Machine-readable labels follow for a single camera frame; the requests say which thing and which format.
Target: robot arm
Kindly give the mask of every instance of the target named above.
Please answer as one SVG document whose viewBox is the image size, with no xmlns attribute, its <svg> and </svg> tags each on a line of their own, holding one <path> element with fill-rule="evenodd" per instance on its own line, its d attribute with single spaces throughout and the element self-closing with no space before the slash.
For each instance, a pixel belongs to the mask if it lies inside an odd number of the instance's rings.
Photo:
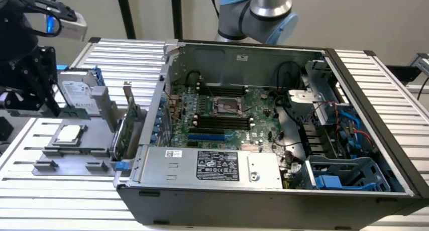
<svg viewBox="0 0 429 231">
<path fill-rule="evenodd" d="M 48 16 L 46 32 L 31 29 L 23 13 Z M 37 36 L 56 37 L 62 30 L 61 21 L 77 20 L 74 11 L 62 3 L 0 0 L 0 108 L 11 115 L 60 115 L 52 89 L 57 83 L 54 49 L 37 46 Z"/>
<path fill-rule="evenodd" d="M 291 0 L 220 0 L 216 41 L 247 37 L 264 44 L 283 44 L 297 23 Z"/>
</svg>

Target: green circuit board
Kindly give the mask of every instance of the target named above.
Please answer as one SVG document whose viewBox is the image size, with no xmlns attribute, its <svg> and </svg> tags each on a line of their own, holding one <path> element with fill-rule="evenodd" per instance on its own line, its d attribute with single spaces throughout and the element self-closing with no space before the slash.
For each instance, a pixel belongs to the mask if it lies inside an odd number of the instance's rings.
<svg viewBox="0 0 429 231">
<path fill-rule="evenodd" d="M 224 130 L 227 136 L 225 141 L 197 141 L 197 147 L 207 149 L 228 149 L 241 150 L 241 147 L 257 148 L 257 151 L 272 152 L 272 142 L 268 142 L 268 132 L 272 137 L 280 131 L 280 125 L 277 118 L 273 118 L 275 108 L 275 95 L 269 95 L 271 89 L 249 87 L 248 93 L 243 97 L 223 97 L 223 96 L 203 96 L 182 85 L 174 86 L 170 90 L 170 97 L 180 99 L 174 101 L 173 109 L 178 110 L 180 118 L 172 120 L 172 135 L 170 145 L 172 147 L 189 147 L 186 146 L 186 135 L 192 125 L 192 116 L 197 113 L 200 116 L 217 116 L 217 117 L 240 117 L 253 118 L 253 126 L 249 130 Z M 224 111 L 215 113 L 213 100 L 220 99 L 223 101 L 233 100 L 240 102 L 240 114 Z"/>
</svg>

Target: white wall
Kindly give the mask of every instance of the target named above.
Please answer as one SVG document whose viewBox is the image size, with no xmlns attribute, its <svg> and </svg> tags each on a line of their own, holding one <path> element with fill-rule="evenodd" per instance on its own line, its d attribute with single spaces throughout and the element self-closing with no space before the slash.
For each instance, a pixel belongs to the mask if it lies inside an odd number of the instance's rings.
<svg viewBox="0 0 429 231">
<path fill-rule="evenodd" d="M 60 0 L 80 12 L 88 36 L 125 38 L 116 0 Z M 182 36 L 212 40 L 217 19 L 209 0 L 181 0 Z M 292 0 L 299 23 L 288 45 L 372 50 L 387 64 L 407 64 L 416 52 L 429 52 L 427 0 Z M 140 39 L 172 38 L 169 0 L 129 0 Z M 82 44 L 42 39 L 70 62 Z"/>
</svg>

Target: motherboard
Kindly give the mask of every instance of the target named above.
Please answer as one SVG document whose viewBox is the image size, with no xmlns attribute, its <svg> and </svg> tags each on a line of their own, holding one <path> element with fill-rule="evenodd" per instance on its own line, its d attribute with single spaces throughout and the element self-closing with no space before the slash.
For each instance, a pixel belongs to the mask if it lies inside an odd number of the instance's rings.
<svg viewBox="0 0 429 231">
<path fill-rule="evenodd" d="M 172 147 L 275 152 L 272 143 L 280 132 L 275 102 L 280 97 L 271 88 L 200 89 L 177 85 L 170 90 Z"/>
</svg>

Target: black pole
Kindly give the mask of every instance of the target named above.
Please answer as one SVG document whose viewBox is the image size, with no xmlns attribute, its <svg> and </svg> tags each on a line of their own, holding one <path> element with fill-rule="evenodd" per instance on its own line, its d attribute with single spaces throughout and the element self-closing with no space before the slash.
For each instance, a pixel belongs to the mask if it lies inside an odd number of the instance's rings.
<svg viewBox="0 0 429 231">
<path fill-rule="evenodd" d="M 125 27 L 126 38 L 136 39 L 134 31 L 133 31 L 132 15 L 130 15 L 130 9 L 129 9 L 129 2 L 128 2 L 128 0 L 117 0 L 117 2 L 118 2 L 120 14 L 121 14 L 122 26 Z"/>
<path fill-rule="evenodd" d="M 170 0 L 173 38 L 182 39 L 181 0 Z"/>
</svg>

